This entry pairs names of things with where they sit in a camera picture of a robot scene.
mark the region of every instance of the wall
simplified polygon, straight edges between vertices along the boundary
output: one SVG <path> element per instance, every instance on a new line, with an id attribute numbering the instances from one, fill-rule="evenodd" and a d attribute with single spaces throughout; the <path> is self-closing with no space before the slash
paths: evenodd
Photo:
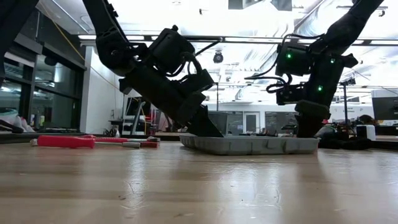
<path id="1" fill-rule="evenodd" d="M 208 106 L 210 111 L 216 111 L 216 102 L 205 101 L 203 104 Z M 260 127 L 265 128 L 266 116 L 265 112 L 294 112 L 295 105 L 267 105 L 265 103 L 250 103 L 250 104 L 239 104 L 239 103 L 220 103 L 218 105 L 219 111 L 243 111 L 243 112 L 260 112 Z M 330 106 L 330 121 L 333 119 L 344 119 L 344 104 L 333 104 Z M 357 118 L 361 115 L 373 115 L 372 105 L 352 105 L 348 104 L 348 118 Z"/>
<path id="2" fill-rule="evenodd" d="M 123 94 L 119 91 L 119 77 L 107 69 L 100 61 L 93 47 L 86 49 L 87 71 L 84 74 L 81 99 L 80 131 L 102 134 L 104 128 L 111 128 L 109 122 L 112 110 L 118 119 L 123 107 Z M 112 85 L 95 72 L 99 72 Z"/>

